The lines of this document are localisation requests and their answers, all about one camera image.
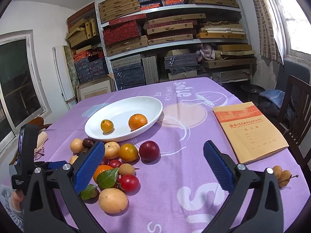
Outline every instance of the curtain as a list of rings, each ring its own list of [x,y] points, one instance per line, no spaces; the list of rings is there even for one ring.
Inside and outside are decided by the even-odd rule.
[[[279,10],[276,0],[253,2],[259,28],[260,55],[283,63],[287,47],[282,11]]]

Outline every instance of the green leaf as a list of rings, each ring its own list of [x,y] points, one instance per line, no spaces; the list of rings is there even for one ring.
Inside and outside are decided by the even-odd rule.
[[[106,170],[97,176],[96,182],[100,188],[111,188],[117,182],[119,168]]]
[[[91,198],[92,194],[94,193],[94,190],[97,188],[97,186],[94,186],[93,184],[88,184],[87,188],[80,192],[80,197],[82,200],[88,200]]]

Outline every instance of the notebook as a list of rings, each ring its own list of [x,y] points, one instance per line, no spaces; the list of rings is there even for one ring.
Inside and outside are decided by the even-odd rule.
[[[252,102],[213,110],[240,163],[252,163],[288,147],[283,135]]]

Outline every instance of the cherry tomato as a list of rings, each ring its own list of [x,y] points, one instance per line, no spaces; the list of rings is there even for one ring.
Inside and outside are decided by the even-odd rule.
[[[120,185],[125,191],[134,191],[139,186],[139,180],[136,176],[127,174],[121,177]]]
[[[111,160],[108,164],[108,166],[111,166],[112,168],[120,167],[121,165],[122,163],[117,159]]]

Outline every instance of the purple tablecloth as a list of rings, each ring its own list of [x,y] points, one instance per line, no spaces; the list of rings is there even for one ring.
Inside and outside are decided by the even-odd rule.
[[[129,206],[121,214],[108,215],[97,202],[87,207],[109,233],[202,232],[228,196],[203,157],[204,142],[212,140],[222,153],[237,162],[212,107],[240,103],[208,78],[153,84],[84,100],[46,131],[49,139],[41,160],[68,161],[73,155],[69,144],[74,138],[86,137],[84,125],[88,118],[109,103],[133,96],[158,98],[163,103],[164,115],[145,133],[120,144],[133,143],[139,148],[144,141],[153,140],[160,147],[161,158],[149,165],[141,161],[135,164],[140,168],[136,172],[141,187],[138,192],[128,194]],[[281,189],[285,230],[300,213],[310,192],[288,149],[248,168],[263,171],[275,165],[293,175],[299,174]],[[233,226],[241,222],[250,198],[251,191]],[[68,223],[74,226],[68,210],[61,204]]]

